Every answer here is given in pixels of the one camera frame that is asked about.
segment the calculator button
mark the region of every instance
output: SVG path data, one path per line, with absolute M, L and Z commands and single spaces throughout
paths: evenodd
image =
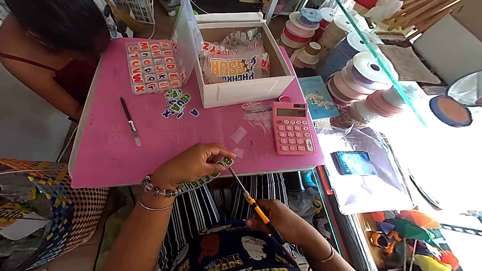
M 309 151 L 313 150 L 313 143 L 311 142 L 311 139 L 306 140 L 306 149 Z

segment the calculator display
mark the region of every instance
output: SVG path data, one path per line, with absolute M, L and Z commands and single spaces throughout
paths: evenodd
M 305 117 L 304 109 L 276 108 L 276 116 L 278 117 Z

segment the yellow utility knife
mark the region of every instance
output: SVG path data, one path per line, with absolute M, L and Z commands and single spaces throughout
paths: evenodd
M 244 197 L 246 198 L 246 200 L 248 201 L 249 205 L 251 205 L 252 208 L 254 208 L 254 210 L 256 211 L 256 213 L 259 215 L 259 217 L 263 220 L 264 224 L 268 227 L 269 231 L 271 232 L 271 234 L 274 236 L 274 239 L 276 239 L 276 241 L 283 245 L 285 243 L 284 241 L 284 238 L 281 236 L 280 232 L 274 227 L 273 223 L 271 223 L 271 221 L 268 219 L 268 217 L 263 213 L 263 211 L 261 211 L 261 209 L 259 208 L 258 204 L 256 204 L 256 201 L 251 198 L 251 196 L 249 195 L 248 191 L 246 191 L 246 188 L 244 188 L 244 186 L 242 185 L 240 179 L 238 178 L 238 176 L 236 175 L 236 173 L 234 173 L 234 171 L 231 169 L 231 167 L 228 167 L 229 168 L 229 171 L 231 172 L 231 174 L 233 174 L 233 176 L 236 178 L 236 180 L 238 181 L 239 185 L 241 186 L 241 188 L 243 189 L 244 191 Z

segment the pink calculator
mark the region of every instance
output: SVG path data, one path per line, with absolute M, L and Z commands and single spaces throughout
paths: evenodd
M 273 102 L 276 153 L 315 154 L 308 124 L 308 104 Z

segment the hand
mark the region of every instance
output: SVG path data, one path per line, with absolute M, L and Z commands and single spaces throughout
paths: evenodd
M 222 165 L 209 163 L 215 155 L 234 159 L 236 155 L 216 144 L 196 144 L 162 164 L 152 174 L 151 182 L 160 189 L 174 189 L 179 183 L 195 181 L 203 176 L 226 170 Z
M 286 242 L 304 247 L 314 241 L 315 238 L 321 237 L 315 228 L 279 200 L 259 199 L 256 200 L 256 203 Z M 248 219 L 246 226 L 253 230 L 271 233 L 259 217 Z

